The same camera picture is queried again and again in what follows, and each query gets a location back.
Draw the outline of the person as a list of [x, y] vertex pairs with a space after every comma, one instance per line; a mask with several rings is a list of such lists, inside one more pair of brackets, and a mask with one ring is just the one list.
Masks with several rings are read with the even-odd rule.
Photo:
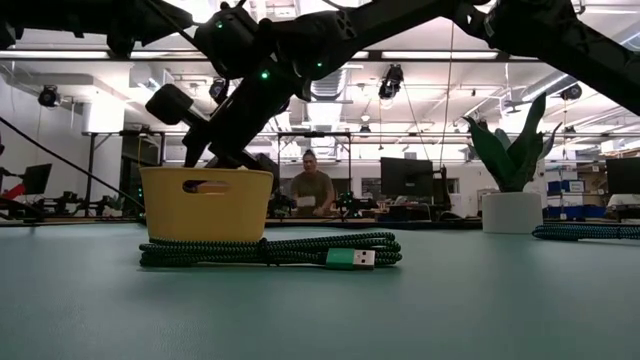
[[335, 199], [331, 178], [318, 168], [317, 158], [312, 150], [306, 150], [302, 157], [303, 171], [291, 182], [291, 192], [296, 203], [298, 217], [324, 217], [329, 214]]

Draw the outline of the black metal frame stand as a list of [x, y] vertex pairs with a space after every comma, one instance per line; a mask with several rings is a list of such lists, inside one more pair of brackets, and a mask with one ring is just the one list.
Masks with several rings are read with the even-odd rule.
[[[338, 133], [332, 133], [332, 132], [326, 132], [326, 133], [324, 133], [324, 132], [312, 132], [312, 131], [295, 132], [295, 133], [289, 134], [288, 137], [291, 138], [291, 143], [293, 143], [293, 142], [295, 142], [297, 137], [303, 137], [303, 138], [312, 139], [312, 138], [319, 138], [319, 137], [325, 137], [325, 136], [334, 136], [335, 138], [336, 137], [346, 137], [347, 140], [349, 141], [349, 143], [351, 141], [350, 140], [350, 135], [346, 135], [346, 133], [338, 134]], [[278, 165], [278, 167], [280, 169], [280, 177], [281, 178], [283, 177], [283, 174], [284, 174], [284, 172], [283, 172], [284, 170], [282, 170], [283, 169], [282, 166], [285, 164], [284, 160], [286, 160], [286, 159], [283, 160], [283, 158], [282, 158], [282, 152], [283, 152], [282, 149], [287, 148], [287, 146], [289, 146], [289, 145], [286, 145], [286, 144], [284, 145], [284, 147], [280, 146], [281, 144], [284, 144], [284, 142], [283, 142], [284, 140], [282, 140], [282, 138], [284, 138], [284, 137], [286, 137], [286, 136], [284, 136], [282, 134], [279, 134], [278, 135], [278, 139], [277, 139], [277, 145], [278, 145], [277, 165]], [[302, 170], [299, 173], [301, 173], [303, 171], [302, 157], [303, 157], [303, 154], [305, 153], [305, 151], [301, 153], [301, 155], [299, 156], [299, 159], [298, 159], [298, 157], [296, 157], [295, 159], [293, 157], [291, 157], [291, 159], [289, 159], [289, 160], [296, 160], [296, 161], [300, 160], [299, 162], [300, 162], [300, 164], [302, 164], [301, 165], [302, 166]], [[352, 173], [351, 173], [351, 150], [350, 150], [350, 145], [349, 145], [349, 147], [347, 148], [346, 151], [347, 151], [347, 153], [349, 155], [349, 158], [348, 158], [348, 162], [347, 162], [347, 172], [348, 172], [347, 175], [348, 175], [348, 177], [345, 178], [345, 179], [348, 179], [347, 180], [347, 190], [351, 191], [352, 190], [352, 179], [353, 178], [352, 178]], [[331, 178], [332, 183], [333, 183], [333, 178], [330, 176], [330, 174], [327, 174], [327, 175]], [[335, 201], [337, 199], [337, 190], [335, 189], [335, 186], [334, 186], [334, 191], [335, 191], [335, 199], [334, 199], [334, 201]]]

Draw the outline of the yellow plastic basket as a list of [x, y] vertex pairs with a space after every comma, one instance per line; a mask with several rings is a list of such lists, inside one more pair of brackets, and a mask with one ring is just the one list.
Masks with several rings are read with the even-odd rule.
[[246, 169], [144, 167], [140, 170], [153, 239], [257, 242], [273, 175]]

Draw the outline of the green artificial plant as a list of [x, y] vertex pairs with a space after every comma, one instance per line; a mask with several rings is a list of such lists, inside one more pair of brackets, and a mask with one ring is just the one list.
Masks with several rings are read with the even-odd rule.
[[557, 125], [548, 138], [538, 132], [538, 125], [546, 110], [547, 93], [543, 92], [532, 102], [524, 127], [511, 141], [500, 128], [491, 132], [484, 122], [463, 117], [471, 135], [471, 148], [482, 161], [502, 193], [522, 192], [534, 179], [537, 163], [551, 151]]

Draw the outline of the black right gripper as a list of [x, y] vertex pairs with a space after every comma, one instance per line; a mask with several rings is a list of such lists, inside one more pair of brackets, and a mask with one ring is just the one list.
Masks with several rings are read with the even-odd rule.
[[145, 109], [166, 125], [189, 126], [182, 140], [185, 168], [194, 168], [209, 150], [215, 155], [209, 168], [260, 170], [257, 158], [244, 149], [294, 95], [306, 95], [304, 78], [287, 68], [259, 67], [242, 78], [209, 118], [197, 114], [193, 99], [173, 84], [157, 90]]

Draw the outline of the green table mat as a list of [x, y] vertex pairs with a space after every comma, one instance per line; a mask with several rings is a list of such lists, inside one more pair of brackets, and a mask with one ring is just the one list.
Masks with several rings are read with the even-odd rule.
[[640, 360], [640, 242], [401, 231], [336, 271], [143, 268], [146, 239], [0, 229], [0, 360]]

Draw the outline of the black cabinet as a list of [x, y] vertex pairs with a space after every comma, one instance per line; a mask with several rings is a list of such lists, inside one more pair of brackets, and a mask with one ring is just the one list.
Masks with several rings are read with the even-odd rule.
[[147, 134], [122, 137], [119, 189], [144, 204], [140, 169], [160, 165], [162, 138]]

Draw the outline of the silver ceiling air duct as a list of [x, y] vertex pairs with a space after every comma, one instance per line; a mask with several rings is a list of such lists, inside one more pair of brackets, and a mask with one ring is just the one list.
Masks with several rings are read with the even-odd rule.
[[[343, 122], [349, 71], [338, 69], [311, 84], [312, 100], [306, 105], [306, 121], [312, 132], [338, 132]], [[337, 158], [339, 144], [334, 136], [312, 138], [310, 146], [318, 158]]]

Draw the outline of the black monitor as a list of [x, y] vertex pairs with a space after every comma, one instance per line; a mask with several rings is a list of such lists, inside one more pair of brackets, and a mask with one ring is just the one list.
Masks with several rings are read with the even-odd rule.
[[606, 173], [611, 195], [640, 194], [640, 157], [607, 159]]
[[45, 193], [52, 164], [29, 166], [21, 175], [24, 195], [42, 195]]
[[433, 163], [429, 160], [383, 157], [381, 193], [388, 197], [433, 195]]

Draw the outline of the blue storage bin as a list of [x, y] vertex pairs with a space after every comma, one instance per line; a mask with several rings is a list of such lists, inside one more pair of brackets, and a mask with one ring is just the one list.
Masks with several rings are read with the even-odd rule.
[[596, 205], [549, 206], [544, 210], [544, 214], [548, 218], [565, 216], [569, 220], [584, 220], [587, 218], [604, 218], [606, 208]]

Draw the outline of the black aluminium table frame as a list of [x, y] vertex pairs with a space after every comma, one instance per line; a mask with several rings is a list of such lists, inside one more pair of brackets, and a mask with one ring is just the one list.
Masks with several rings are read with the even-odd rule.
[[[62, 219], [54, 218], [48, 222], [26, 222], [21, 220], [3, 220], [0, 219], [0, 228], [3, 227], [41, 227], [41, 226], [70, 226], [70, 225], [141, 225], [144, 223], [133, 220], [122, 220], [116, 218], [97, 219], [97, 218], [73, 218]], [[450, 222], [371, 222], [365, 219], [350, 219], [349, 221], [340, 221], [337, 219], [267, 219], [265, 228], [286, 228], [286, 227], [328, 227], [339, 229], [390, 229], [390, 230], [482, 230], [481, 221], [450, 221]]]

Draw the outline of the white plant pot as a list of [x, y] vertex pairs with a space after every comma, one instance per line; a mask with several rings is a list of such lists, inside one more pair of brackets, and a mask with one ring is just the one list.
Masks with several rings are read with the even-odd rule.
[[485, 233], [531, 234], [542, 223], [542, 198], [537, 193], [491, 193], [482, 198]]

